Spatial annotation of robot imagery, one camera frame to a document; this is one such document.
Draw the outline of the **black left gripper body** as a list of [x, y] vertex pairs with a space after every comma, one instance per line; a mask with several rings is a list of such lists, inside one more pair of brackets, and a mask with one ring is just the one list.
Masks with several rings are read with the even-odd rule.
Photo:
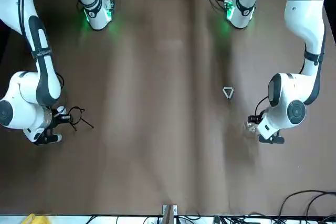
[[262, 113], [260, 113], [259, 115], [250, 115], [248, 117], [248, 123], [258, 125], [262, 121], [262, 119], [263, 119]]

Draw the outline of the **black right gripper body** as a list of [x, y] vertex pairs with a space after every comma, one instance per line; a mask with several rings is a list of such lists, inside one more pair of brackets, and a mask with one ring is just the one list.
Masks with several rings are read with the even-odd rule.
[[70, 123], [71, 121], [71, 115], [67, 113], [66, 108], [57, 108], [57, 109], [52, 109], [52, 120], [50, 123], [50, 128], [54, 129], [56, 128], [59, 124], [66, 124]]

